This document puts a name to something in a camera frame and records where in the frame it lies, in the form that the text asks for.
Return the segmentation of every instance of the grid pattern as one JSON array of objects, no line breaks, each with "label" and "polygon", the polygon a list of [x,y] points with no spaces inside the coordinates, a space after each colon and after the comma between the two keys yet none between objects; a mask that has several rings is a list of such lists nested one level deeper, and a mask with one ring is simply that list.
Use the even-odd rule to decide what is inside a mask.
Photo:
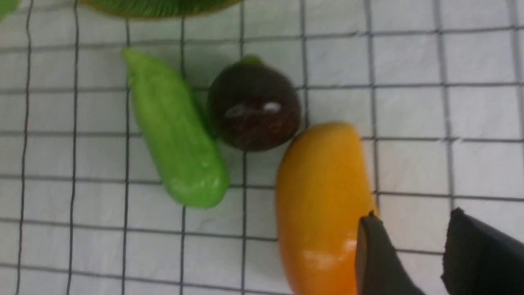
[{"label": "grid pattern", "polygon": [[[435,281],[449,209],[461,206],[523,239],[511,224],[524,210],[524,5],[474,2],[476,11],[491,11],[489,17],[454,18],[454,10],[469,9],[450,0],[395,0],[391,6],[374,0],[330,2],[338,4],[324,12],[311,0],[282,1],[285,21],[275,11],[266,11],[273,19],[263,19],[253,13],[264,9],[262,4],[248,1],[206,18],[148,27],[89,14],[77,2],[26,1],[12,18],[24,24],[23,37],[14,32],[0,45],[0,55],[27,60],[27,70],[18,73],[19,64],[0,56],[0,68],[12,71],[2,76],[6,83],[0,81],[0,114],[7,118],[0,118],[0,154],[9,155],[0,158],[0,234],[12,237],[0,241],[6,249],[0,251],[0,289],[290,294],[271,211],[272,177],[285,147],[246,154],[222,146],[232,172],[223,204],[207,213],[175,205],[144,153],[125,71],[112,61],[118,59],[113,52],[125,46],[167,58],[203,97],[224,65],[199,59],[215,52],[217,60],[259,53],[295,83],[304,128],[326,120],[353,122],[362,134],[388,232],[427,293],[444,294]],[[405,20],[405,11],[394,6],[418,10]],[[339,11],[347,17],[337,19]],[[389,18],[399,13],[404,21]],[[336,25],[329,23],[330,15]],[[74,30],[42,38],[38,27],[55,24],[51,18],[59,18],[62,27],[70,22]],[[465,23],[457,22],[462,18]],[[271,28],[273,20],[282,26]],[[93,35],[86,29],[96,30],[97,22],[107,32]],[[486,66],[461,64],[468,61],[464,47]],[[418,55],[419,48],[434,55]],[[108,68],[96,63],[104,58]],[[58,62],[74,67],[49,70]],[[104,69],[110,73],[97,78]],[[95,113],[101,114],[99,122],[89,120]],[[416,222],[402,217],[406,211]],[[492,218],[500,214],[505,217]],[[420,269],[428,270],[427,277]],[[45,281],[54,287],[32,289]]]}]

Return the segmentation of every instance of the black object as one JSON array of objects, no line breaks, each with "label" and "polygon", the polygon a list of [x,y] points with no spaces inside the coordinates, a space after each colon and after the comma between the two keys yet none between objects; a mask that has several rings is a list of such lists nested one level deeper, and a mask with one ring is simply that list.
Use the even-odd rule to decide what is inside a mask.
[{"label": "black object", "polygon": [[208,109],[220,137],[243,151],[275,148],[300,126],[300,100],[291,81],[253,56],[219,74]]},{"label": "black object", "polygon": [[382,221],[373,212],[358,224],[355,273],[358,295],[424,295],[402,267]]},{"label": "black object", "polygon": [[[451,211],[443,262],[450,295],[524,295],[524,244],[460,208]],[[373,212],[359,221],[355,273],[358,295],[424,294]]]},{"label": "black object", "polygon": [[451,295],[524,294],[524,244],[455,209],[442,280]]}]

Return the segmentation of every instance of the grid line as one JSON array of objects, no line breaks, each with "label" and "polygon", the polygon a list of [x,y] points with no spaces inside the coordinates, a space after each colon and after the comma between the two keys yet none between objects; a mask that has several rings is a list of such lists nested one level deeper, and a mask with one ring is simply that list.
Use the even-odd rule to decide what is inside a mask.
[{"label": "grid line", "polygon": [[73,232],[74,232],[74,200],[76,193],[76,177],[77,177],[77,120],[78,120],[78,61],[79,61],[79,42],[80,42],[80,26],[78,19],[78,2],[75,0],[73,6],[74,13],[74,22],[75,22],[75,38],[76,46],[74,51],[74,94],[73,94],[73,175],[72,175],[72,193],[71,193],[71,203],[69,208],[69,273],[68,273],[68,282],[66,295],[69,295],[71,292],[71,279],[72,279],[72,270],[73,270]]},{"label": "grid line", "polygon": [[[244,57],[245,42],[245,4],[240,2],[239,53]],[[246,252],[247,252],[247,152],[242,152],[242,256],[240,272],[241,295],[246,293]]]},{"label": "grid line", "polygon": [[409,250],[409,249],[396,249],[396,250],[398,253],[421,254],[421,255],[431,255],[431,256],[444,255],[444,252],[437,252],[437,251]]},{"label": "grid line", "polygon": [[[16,268],[16,265],[14,265],[14,264],[7,264],[7,263],[0,263],[0,269],[1,268],[12,269],[12,268]],[[25,270],[34,270],[34,271],[41,271],[41,272],[46,272],[46,273],[63,273],[63,274],[67,274],[68,273],[67,269],[52,268],[52,267],[22,265],[21,268],[25,269]],[[103,278],[103,279],[114,279],[114,280],[120,280],[121,279],[121,277],[118,276],[118,275],[111,275],[111,274],[105,274],[105,273],[95,273],[95,272],[89,272],[89,271],[74,270],[72,273],[73,273],[73,275],[76,275],[76,276],[91,277],[91,278]],[[217,290],[217,291],[219,291],[219,290],[232,291],[232,292],[240,292],[241,291],[239,288],[215,286],[215,285],[206,285],[206,284],[196,284],[196,283],[180,283],[178,281],[156,280],[156,279],[147,279],[147,278],[139,278],[139,277],[126,277],[125,279],[127,281],[152,283],[152,284],[158,284],[158,285],[172,285],[172,286],[180,286],[180,287],[194,287],[194,288],[210,289],[210,290]],[[262,291],[262,290],[251,290],[251,289],[247,289],[246,292],[254,293],[254,294],[260,294],[260,295],[292,295],[290,293],[270,292],[270,291]]]},{"label": "grid line", "polygon": [[27,127],[29,123],[29,86],[31,82],[31,48],[32,48],[32,41],[31,41],[31,32],[29,30],[30,22],[31,22],[31,12],[32,8],[34,6],[34,0],[30,0],[29,3],[29,10],[27,11],[27,18],[26,18],[26,36],[27,36],[27,78],[26,78],[26,110],[25,110],[25,118],[24,118],[24,147],[22,151],[22,160],[21,160],[21,196],[20,196],[20,220],[18,221],[18,260],[17,260],[17,267],[16,267],[16,295],[20,293],[20,283],[21,283],[21,262],[22,262],[22,236],[23,236],[23,230],[24,230],[24,209],[25,209],[25,193],[26,193],[26,154],[27,154]]},{"label": "grid line", "polygon": [[[250,37],[244,38],[245,43],[257,43],[257,42],[268,42],[268,41],[291,41],[291,40],[313,40],[313,39],[345,39],[354,37],[392,37],[392,36],[423,36],[423,35],[452,35],[452,34],[481,34],[481,33],[492,33],[498,31],[509,31],[509,30],[523,30],[524,26],[504,26],[504,27],[491,27],[491,28],[471,28],[471,29],[436,29],[436,30],[397,30],[397,31],[356,31],[351,33],[342,34],[316,34],[316,35],[296,35],[296,36],[264,36],[264,37]],[[220,45],[229,43],[238,43],[240,39],[186,39],[183,42],[192,45]],[[161,45],[176,45],[181,43],[181,39],[157,39],[157,40],[141,40],[131,42],[131,46],[161,46]],[[80,50],[89,49],[103,49],[103,48],[114,48],[114,47],[125,47],[125,42],[109,42],[109,43],[81,43],[79,44]],[[42,51],[61,51],[61,50],[75,50],[75,44],[63,44],[63,45],[45,45],[35,46],[34,52]],[[27,47],[22,46],[11,46],[0,48],[0,53],[7,52],[25,52]]]},{"label": "grid line", "polygon": [[[396,84],[346,84],[346,85],[308,85],[295,87],[295,90],[344,90],[344,89],[368,89],[375,87],[376,89],[396,89],[396,88],[437,88],[437,87],[522,87],[523,82],[460,82],[460,83],[396,83]],[[210,87],[193,87],[193,91],[209,91]],[[29,89],[34,94],[61,94],[73,93],[73,88],[32,88]],[[78,93],[113,93],[125,92],[125,87],[89,87],[78,88]],[[0,89],[0,95],[16,95],[25,94],[25,88]]]},{"label": "grid line", "polygon": [[[508,13],[511,24],[514,26],[511,31],[511,45],[513,49],[513,65],[515,71],[515,79],[517,83],[522,82],[522,56],[520,53],[520,34],[516,29],[518,25],[517,3],[515,0],[508,2]],[[519,108],[520,119],[520,134],[524,138],[524,90],[522,87],[517,87],[517,106]],[[522,153],[524,155],[524,144],[522,145]]]},{"label": "grid line", "polygon": [[[371,0],[364,0],[364,10],[366,13],[366,27],[368,31],[373,30],[373,13]],[[377,93],[375,85],[375,57],[373,56],[374,43],[373,36],[369,35],[367,37],[367,60],[368,60],[368,71],[369,71],[369,85],[370,85],[370,95],[371,95],[371,120],[372,120],[372,141],[373,141],[373,181],[375,184],[375,190],[380,191],[380,181],[379,181],[379,156],[378,156],[378,140],[377,140]],[[380,193],[375,195],[375,203],[377,208],[380,209]]]},{"label": "grid line", "polygon": [[[0,223],[11,224],[18,223],[16,218],[0,218]],[[45,227],[69,227],[69,223],[65,222],[50,222],[46,220],[26,220],[26,224],[45,226]],[[88,229],[88,230],[103,230],[103,231],[124,231],[123,227],[118,226],[101,226],[101,225],[88,225],[88,224],[73,224],[74,228]],[[143,233],[143,234],[160,234],[160,235],[182,235],[181,230],[164,230],[164,229],[151,229],[151,228],[127,228],[126,231],[130,233]],[[224,239],[243,239],[242,235],[228,235],[228,234],[213,234],[213,233],[203,233],[197,231],[186,231],[184,233],[186,236],[192,237],[214,237],[214,238],[224,238]],[[256,240],[256,241],[267,241],[267,242],[276,242],[278,238],[268,238],[268,237],[257,237],[257,236],[247,236],[246,240]]]},{"label": "grid line", "polygon": [[[0,180],[12,180],[12,179],[21,179],[20,175],[0,175]],[[31,181],[55,181],[55,182],[65,182],[72,181],[70,177],[55,177],[55,176],[34,176],[26,175],[25,180]],[[125,180],[116,180],[116,179],[103,179],[103,178],[79,178],[75,179],[76,183],[111,183],[111,184],[125,184]],[[160,181],[147,181],[147,180],[129,180],[129,184],[133,185],[162,185]],[[267,189],[274,190],[273,185],[243,185],[243,184],[230,184],[230,188],[242,189],[246,187],[247,189]],[[389,194],[389,195],[417,195],[422,197],[450,197],[450,194],[438,194],[438,193],[424,193],[424,192],[389,192],[389,191],[379,191],[374,190],[372,193],[376,194]],[[520,197],[501,197],[501,196],[478,196],[478,195],[454,195],[455,198],[470,198],[470,199],[494,199],[499,201],[509,201],[509,202],[524,202],[524,198]]]},{"label": "grid line", "polygon": [[[180,69],[182,71],[182,77],[186,77],[185,71],[185,17],[180,20]],[[182,223],[181,223],[181,236],[180,236],[180,295],[184,294],[184,259],[185,259],[185,206],[182,206]]]},{"label": "grid line", "polygon": [[[439,60],[439,74],[440,80],[444,84],[442,87],[442,103],[444,107],[444,129],[447,138],[451,137],[452,127],[450,119],[450,92],[447,83],[447,69],[446,63],[447,59],[445,56],[445,44],[444,44],[444,35],[442,33],[442,5],[440,0],[433,1],[433,17],[435,22],[435,27],[438,30],[437,35],[437,52]],[[449,200],[450,200],[450,211],[455,208],[455,177],[453,170],[453,142],[446,141],[446,163],[447,163],[447,185],[449,191]]]},{"label": "grid line", "polygon": [[[28,131],[28,136],[39,138],[63,138],[72,137],[73,132],[68,131]],[[24,136],[24,131],[1,131],[0,137],[7,136]],[[126,132],[77,132],[77,138],[127,138]],[[130,138],[140,138],[140,133],[130,133]],[[451,137],[409,137],[409,136],[361,136],[362,141],[376,140],[376,141],[442,141],[442,142],[477,142],[477,143],[523,143],[524,139],[512,138],[469,138],[460,136]]]},{"label": "grid line", "polygon": [[[130,29],[129,19],[125,19],[126,24],[126,43],[129,47]],[[126,79],[126,179],[124,188],[124,240],[122,242],[122,295],[126,293],[126,255],[127,255],[127,223],[129,216],[129,84]]]},{"label": "grid line", "polygon": [[309,69],[308,69],[308,44],[306,40],[306,7],[305,0],[300,0],[300,40],[302,45],[302,80],[304,84],[304,119],[305,128],[307,129],[310,125],[309,119]]}]

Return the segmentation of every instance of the green fruit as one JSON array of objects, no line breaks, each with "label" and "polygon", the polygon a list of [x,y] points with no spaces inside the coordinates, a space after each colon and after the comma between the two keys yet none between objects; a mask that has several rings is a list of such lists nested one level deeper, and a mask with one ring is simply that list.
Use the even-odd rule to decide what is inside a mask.
[{"label": "green fruit", "polygon": [[97,10],[127,18],[164,18],[213,12],[241,0],[82,0]]},{"label": "green fruit", "polygon": [[229,173],[189,86],[160,59],[134,49],[124,49],[123,56],[135,117],[167,192],[183,205],[216,206]]}]

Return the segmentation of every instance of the dark purple fruit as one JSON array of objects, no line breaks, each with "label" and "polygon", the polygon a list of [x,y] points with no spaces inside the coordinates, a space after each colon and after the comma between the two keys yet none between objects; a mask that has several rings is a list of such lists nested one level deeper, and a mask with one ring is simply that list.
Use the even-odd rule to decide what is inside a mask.
[{"label": "dark purple fruit", "polygon": [[254,56],[220,73],[211,85],[208,107],[220,137],[243,151],[275,148],[300,126],[293,85]]}]

